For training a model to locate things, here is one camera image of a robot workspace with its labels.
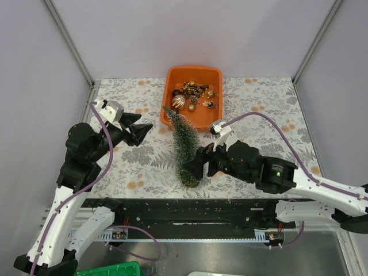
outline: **orange bin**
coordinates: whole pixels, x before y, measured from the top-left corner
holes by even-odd
[[[200,98],[200,103],[196,104],[194,112],[189,112],[189,100],[186,101],[184,109],[179,113],[187,117],[199,132],[209,132],[209,126],[223,117],[223,75],[219,69],[207,66],[188,65],[175,66],[167,73],[166,85],[162,99],[162,105],[172,108],[171,100],[173,91],[183,87],[184,82],[195,81],[200,85],[209,85],[208,91],[214,92],[214,97],[207,99],[207,93],[204,98]],[[215,107],[209,109],[203,105],[204,101],[215,102]],[[161,109],[161,122],[170,126],[166,113]]]

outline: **small christmas tree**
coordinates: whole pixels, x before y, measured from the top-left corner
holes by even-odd
[[[173,110],[163,107],[173,128],[174,149],[176,153],[176,173],[180,181],[190,188],[197,187],[199,181],[183,168],[183,164],[193,160],[197,148],[200,146],[200,137],[195,127],[184,115],[176,114]]]

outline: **floral tablecloth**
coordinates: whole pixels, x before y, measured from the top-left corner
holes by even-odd
[[[204,177],[195,189],[183,187],[175,177],[172,132],[161,123],[160,109],[165,79],[103,79],[98,99],[112,99],[126,112],[141,113],[137,123],[153,123],[153,129],[139,147],[124,143],[114,149],[114,161],[107,176],[95,185],[90,197],[114,198],[271,198],[271,195],[229,175],[218,172]],[[304,164],[320,174],[311,138],[290,78],[224,78],[223,119],[228,121],[245,112],[258,111],[271,117],[282,129]],[[92,127],[100,125],[95,117]],[[251,116],[232,125],[228,146],[236,140],[257,147],[265,156],[295,162],[276,130],[264,119]],[[200,133],[202,145],[214,141]],[[104,168],[108,155],[99,165]]]

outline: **brown ornament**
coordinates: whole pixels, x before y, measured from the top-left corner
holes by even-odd
[[[207,99],[211,99],[214,97],[214,92],[212,90],[207,91]]]
[[[184,94],[185,99],[189,99],[190,98],[190,93],[189,93],[188,90],[184,90],[183,91],[183,94]]]
[[[183,95],[176,95],[172,98],[171,104],[174,108],[182,110],[186,105],[185,97]]]
[[[189,112],[193,112],[193,111],[195,111],[195,109],[196,109],[196,106],[195,105],[189,105],[188,106],[188,111]]]
[[[173,92],[172,92],[172,96],[176,96],[176,95],[180,95],[182,94],[182,92],[179,90],[179,89],[175,89]]]

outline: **green bin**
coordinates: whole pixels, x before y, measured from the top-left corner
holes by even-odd
[[[140,276],[140,267],[137,262],[120,263],[98,269],[78,271],[74,276]]]

